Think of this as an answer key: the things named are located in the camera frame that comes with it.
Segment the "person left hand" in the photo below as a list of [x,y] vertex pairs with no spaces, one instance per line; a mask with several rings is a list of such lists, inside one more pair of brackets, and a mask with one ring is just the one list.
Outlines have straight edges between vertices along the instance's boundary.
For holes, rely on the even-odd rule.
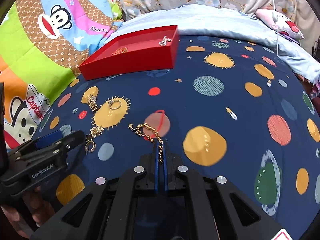
[[55,215],[50,202],[42,196],[41,186],[26,192],[21,199],[14,200],[18,203],[3,204],[1,210],[13,229],[23,239],[29,239],[34,232],[28,219],[31,219],[32,224],[39,228]]

